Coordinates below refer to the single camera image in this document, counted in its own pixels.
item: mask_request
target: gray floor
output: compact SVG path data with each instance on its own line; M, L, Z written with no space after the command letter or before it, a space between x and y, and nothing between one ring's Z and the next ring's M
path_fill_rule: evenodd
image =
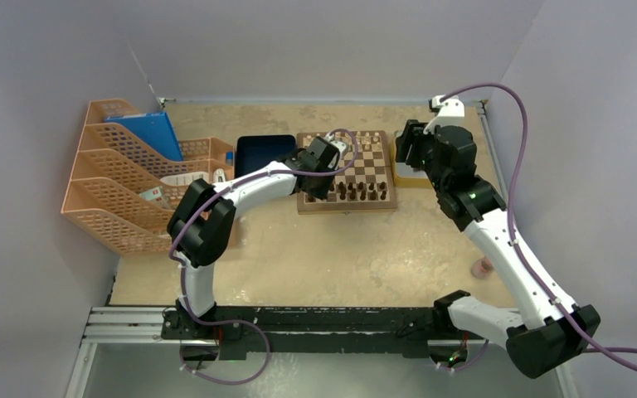
M227 379L249 376L262 362L212 363L206 372ZM554 372L535 381L513 367L506 352L488 349L460 375L432 362L392 354L273 354L265 374L243 386L220 386L179 371L173 344L99 345L86 397L506 397L559 398Z

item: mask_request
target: dark blue tray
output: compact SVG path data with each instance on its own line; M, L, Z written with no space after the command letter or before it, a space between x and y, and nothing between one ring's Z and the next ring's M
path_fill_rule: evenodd
M236 178L267 166L280 155L296 149L293 135L248 135L236 143Z

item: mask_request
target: beige table surface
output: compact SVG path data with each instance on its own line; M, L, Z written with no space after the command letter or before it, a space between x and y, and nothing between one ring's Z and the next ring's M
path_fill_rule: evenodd
M179 139L218 137L235 146L243 135L385 130L407 119L427 121L425 106L170 104ZM478 173L496 186L492 159L474 108L464 126L478 146ZM295 197L246 213L241 243L216 263L219 304L300 306L431 306L457 289L485 303L513 299L496 274L478 280L470 266L482 256L438 210L430 189L397 188L393 213L300 216ZM111 304L172 304L179 271L166 255L120 261Z

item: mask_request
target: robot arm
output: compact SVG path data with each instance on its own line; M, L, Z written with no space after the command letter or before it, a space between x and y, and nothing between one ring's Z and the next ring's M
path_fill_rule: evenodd
M456 97L441 99L438 96L429 102L435 117L428 124L406 122L396 139L396 160L425 172L440 209L490 260L516 300L518 311L489 306L459 291L436 301L436 312L442 327L474 332L505 347L524 375L538 377L579 355L586 342L572 330L514 251L501 196L475 174L477 147L472 134L459 126L464 119L463 103ZM518 231L515 236L533 270L592 335L600 323L596 310L589 305L580 308L546 272Z
M300 148L242 178L213 186L204 180L192 183L168 224L168 233L172 237L177 237L204 202L218 192L227 193L209 206L210 212L206 220L199 217L192 223L177 247L177 256L184 261L183 266L187 269L184 277L187 298L191 305L191 308L184 308L184 311L193 311L197 317L202 318L215 308L214 266L228 246L228 238L236 218L253 207L296 192L307 192L318 199L325 199L333 177L297 176L291 172L333 171L347 150L348 145L330 133L325 138L317 137L308 148ZM181 293L177 306L185 307Z

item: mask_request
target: chessboard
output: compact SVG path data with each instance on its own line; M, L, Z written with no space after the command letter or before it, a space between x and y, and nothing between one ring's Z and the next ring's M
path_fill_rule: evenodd
M325 201L304 192L297 195L299 214L396 210L396 190L391 174L387 134L384 131L354 133L358 148L353 166L336 175ZM299 133L297 145L307 148L312 139L325 134ZM337 133L336 137L348 144L348 153L338 162L338 168L343 168L353 158L353 141L346 133Z

